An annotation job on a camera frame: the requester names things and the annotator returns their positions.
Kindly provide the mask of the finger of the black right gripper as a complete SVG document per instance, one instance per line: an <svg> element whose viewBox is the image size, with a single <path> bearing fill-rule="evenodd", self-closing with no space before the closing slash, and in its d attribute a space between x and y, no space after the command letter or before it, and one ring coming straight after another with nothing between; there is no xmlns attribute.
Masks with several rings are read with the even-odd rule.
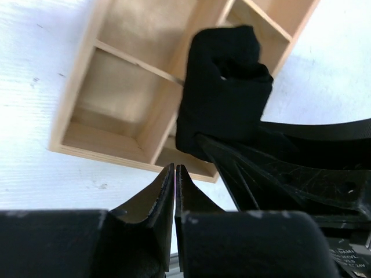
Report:
<svg viewBox="0 0 371 278"><path fill-rule="evenodd" d="M298 149L303 166L329 170L370 170L370 119L329 125L261 122Z"/></svg>

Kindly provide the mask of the wooden compartment tray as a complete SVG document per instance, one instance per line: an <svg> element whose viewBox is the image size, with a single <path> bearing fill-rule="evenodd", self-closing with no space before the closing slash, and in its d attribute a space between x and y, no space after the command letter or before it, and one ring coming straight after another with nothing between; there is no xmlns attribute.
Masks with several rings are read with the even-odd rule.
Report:
<svg viewBox="0 0 371 278"><path fill-rule="evenodd" d="M277 75L317 1L94 1L61 97L49 149L159 172L184 164L216 182L211 163L175 146L188 45L204 28L251 25Z"/></svg>

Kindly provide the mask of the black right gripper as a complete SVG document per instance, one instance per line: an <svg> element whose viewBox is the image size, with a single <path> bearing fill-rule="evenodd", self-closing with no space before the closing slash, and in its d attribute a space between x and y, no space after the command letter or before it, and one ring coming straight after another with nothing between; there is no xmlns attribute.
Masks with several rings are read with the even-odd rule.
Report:
<svg viewBox="0 0 371 278"><path fill-rule="evenodd" d="M240 211L318 217L341 277L370 277L370 139L263 134L250 144L198 135Z"/></svg>

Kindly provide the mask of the black underwear with beige waistband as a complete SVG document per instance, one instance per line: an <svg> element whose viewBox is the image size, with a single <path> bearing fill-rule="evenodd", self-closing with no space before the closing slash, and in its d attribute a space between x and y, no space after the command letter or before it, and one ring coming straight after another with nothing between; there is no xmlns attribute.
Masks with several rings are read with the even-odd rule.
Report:
<svg viewBox="0 0 371 278"><path fill-rule="evenodd" d="M208 161L196 136L249 142L272 91L273 77L259 62L251 25L204 29L194 35L176 122L176 148Z"/></svg>

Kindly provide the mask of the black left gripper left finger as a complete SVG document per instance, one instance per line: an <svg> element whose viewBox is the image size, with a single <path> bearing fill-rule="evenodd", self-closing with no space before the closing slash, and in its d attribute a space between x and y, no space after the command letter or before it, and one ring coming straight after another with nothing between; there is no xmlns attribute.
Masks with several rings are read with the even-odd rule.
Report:
<svg viewBox="0 0 371 278"><path fill-rule="evenodd" d="M112 210L1 211L2 277L164 277L174 165Z"/></svg>

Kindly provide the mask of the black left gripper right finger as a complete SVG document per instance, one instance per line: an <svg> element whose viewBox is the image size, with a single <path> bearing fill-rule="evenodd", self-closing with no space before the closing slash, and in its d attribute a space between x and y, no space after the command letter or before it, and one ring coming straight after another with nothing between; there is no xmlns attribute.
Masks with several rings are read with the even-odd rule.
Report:
<svg viewBox="0 0 371 278"><path fill-rule="evenodd" d="M175 223L185 277L338 277L319 226L301 211L227 212L176 168Z"/></svg>

